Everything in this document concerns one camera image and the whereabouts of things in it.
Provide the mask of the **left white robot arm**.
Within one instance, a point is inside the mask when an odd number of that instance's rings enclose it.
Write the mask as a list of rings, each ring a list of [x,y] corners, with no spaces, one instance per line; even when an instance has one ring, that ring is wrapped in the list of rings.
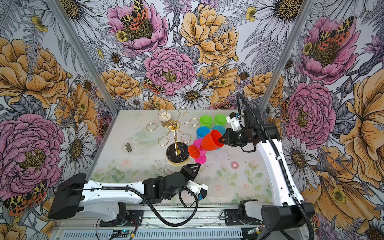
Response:
[[[186,220],[171,223],[161,216],[155,205],[186,191],[195,199],[197,208],[208,194],[207,185],[194,181],[200,167],[200,164],[189,164],[171,175],[135,183],[102,183],[88,180],[86,174],[76,174],[59,185],[48,218],[64,220],[81,215],[117,226],[128,218],[127,204],[146,204],[163,224],[169,227],[183,226],[194,217],[197,209]]]

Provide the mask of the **green wine glass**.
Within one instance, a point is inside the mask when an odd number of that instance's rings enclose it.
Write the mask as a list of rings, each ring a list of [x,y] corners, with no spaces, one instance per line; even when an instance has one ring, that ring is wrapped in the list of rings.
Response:
[[[227,116],[219,114],[214,117],[214,126],[226,127],[227,125]]]
[[[209,115],[203,115],[200,117],[200,127],[207,127],[211,129],[213,126],[213,118]]]

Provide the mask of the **pink wine glass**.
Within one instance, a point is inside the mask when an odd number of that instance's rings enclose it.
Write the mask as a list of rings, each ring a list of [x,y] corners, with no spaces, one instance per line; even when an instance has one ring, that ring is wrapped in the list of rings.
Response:
[[[201,148],[202,140],[203,140],[203,139],[197,139],[197,140],[195,140],[194,143],[193,143],[193,146],[195,146],[196,149],[197,149],[198,152],[199,152],[199,156],[194,158],[194,159],[195,159],[195,162],[203,165],[203,164],[205,164],[205,163],[207,162],[207,157],[206,157],[206,153],[207,153],[207,151],[205,151],[205,150],[203,150],[203,149]]]

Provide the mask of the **blue wine glass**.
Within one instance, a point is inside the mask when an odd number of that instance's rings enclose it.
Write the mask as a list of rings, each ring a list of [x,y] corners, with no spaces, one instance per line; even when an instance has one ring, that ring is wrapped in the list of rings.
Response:
[[[211,129],[205,126],[197,128],[196,130],[197,139],[203,139],[210,132],[211,132]]]
[[[219,126],[219,125],[214,126],[212,127],[212,131],[214,130],[218,131],[222,136],[226,133],[226,128],[223,126]]]

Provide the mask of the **green wine glass front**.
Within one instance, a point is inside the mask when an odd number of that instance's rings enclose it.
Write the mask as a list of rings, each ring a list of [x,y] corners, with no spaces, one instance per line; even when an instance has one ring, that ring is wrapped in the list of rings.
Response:
[[[203,115],[200,117],[200,127],[207,127],[211,129],[213,126],[213,118],[209,115]]]

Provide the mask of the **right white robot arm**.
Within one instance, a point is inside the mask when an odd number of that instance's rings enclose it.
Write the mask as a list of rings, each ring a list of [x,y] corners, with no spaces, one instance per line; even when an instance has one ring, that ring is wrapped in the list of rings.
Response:
[[[239,147],[246,152],[245,147],[252,145],[250,154],[265,167],[271,185],[272,202],[263,203],[259,200],[246,200],[239,204],[241,220],[256,219],[268,230],[263,236],[266,239],[272,232],[280,232],[286,239],[292,237],[287,229],[307,226],[303,237],[306,240],[315,239],[315,231],[311,224],[314,206],[305,202],[296,187],[283,154],[283,144],[278,128],[274,124],[265,123],[260,110],[252,108],[245,97],[236,95],[237,113],[228,116],[231,127],[219,138],[219,142],[230,147]]]

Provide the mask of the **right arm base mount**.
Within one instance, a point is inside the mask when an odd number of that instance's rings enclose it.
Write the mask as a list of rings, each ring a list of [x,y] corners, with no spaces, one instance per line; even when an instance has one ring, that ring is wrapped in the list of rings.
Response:
[[[226,226],[260,226],[261,221],[254,218],[242,216],[237,209],[225,209],[221,218]]]

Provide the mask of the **red wine glass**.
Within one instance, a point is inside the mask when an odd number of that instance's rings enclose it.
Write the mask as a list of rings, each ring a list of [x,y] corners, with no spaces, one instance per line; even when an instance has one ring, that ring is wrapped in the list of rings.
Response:
[[[202,143],[201,143],[201,148],[207,152],[215,151],[217,149],[222,148],[224,145],[222,145],[219,142],[219,138],[221,138],[221,137],[222,137],[222,135],[218,131],[216,131],[216,130],[211,131],[209,134],[207,134],[203,138]],[[199,156],[199,152],[196,149],[196,147],[193,146],[193,144],[189,146],[188,152],[192,158]]]

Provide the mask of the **blue wine glass front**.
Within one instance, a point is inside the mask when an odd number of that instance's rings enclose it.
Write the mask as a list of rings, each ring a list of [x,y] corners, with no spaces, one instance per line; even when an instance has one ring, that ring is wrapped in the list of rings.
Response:
[[[211,132],[211,129],[205,126],[197,128],[196,130],[197,139],[203,139],[210,132]]]

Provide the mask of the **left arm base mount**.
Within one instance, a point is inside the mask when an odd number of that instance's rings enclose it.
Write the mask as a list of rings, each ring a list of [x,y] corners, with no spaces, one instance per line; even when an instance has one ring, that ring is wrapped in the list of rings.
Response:
[[[143,210],[127,210],[122,220],[116,219],[110,222],[101,221],[100,227],[140,227],[144,216]]]

